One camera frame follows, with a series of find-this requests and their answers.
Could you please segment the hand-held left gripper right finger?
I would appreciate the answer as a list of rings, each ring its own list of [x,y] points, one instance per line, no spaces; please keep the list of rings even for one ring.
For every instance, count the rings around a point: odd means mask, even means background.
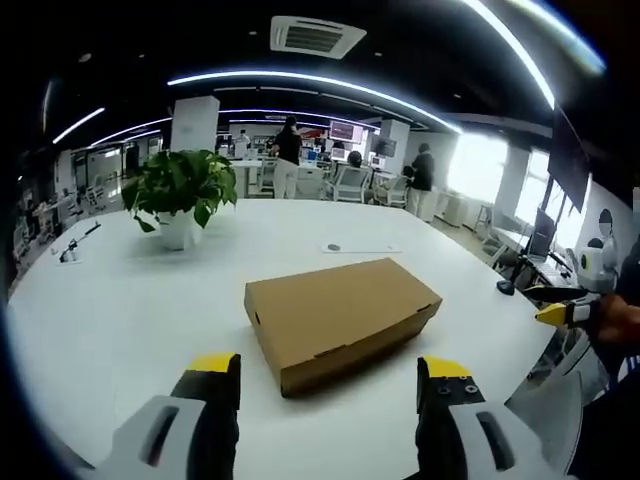
[[[471,372],[433,356],[417,359],[417,479],[543,479],[549,464],[532,430],[484,399]]]

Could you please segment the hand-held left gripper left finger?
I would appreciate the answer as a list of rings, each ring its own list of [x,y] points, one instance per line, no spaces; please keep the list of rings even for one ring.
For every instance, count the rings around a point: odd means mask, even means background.
[[[168,395],[139,408],[113,435],[89,479],[232,479],[239,441],[241,356],[200,356]]]

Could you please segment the person's right hand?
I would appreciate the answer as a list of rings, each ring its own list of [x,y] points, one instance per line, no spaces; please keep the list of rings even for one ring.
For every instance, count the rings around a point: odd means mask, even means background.
[[[639,347],[639,307],[617,294],[608,294],[597,303],[594,320],[596,338],[608,344]]]

